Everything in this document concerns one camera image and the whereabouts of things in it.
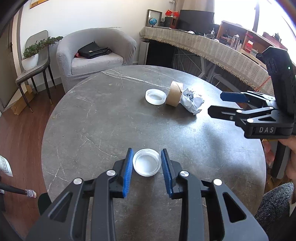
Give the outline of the person's right hand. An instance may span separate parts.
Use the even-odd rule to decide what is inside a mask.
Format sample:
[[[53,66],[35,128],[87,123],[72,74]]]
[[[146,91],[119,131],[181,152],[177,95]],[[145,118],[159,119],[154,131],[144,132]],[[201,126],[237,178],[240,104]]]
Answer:
[[[289,137],[263,135],[263,147],[270,175],[276,179],[287,176],[295,182],[295,135]]]

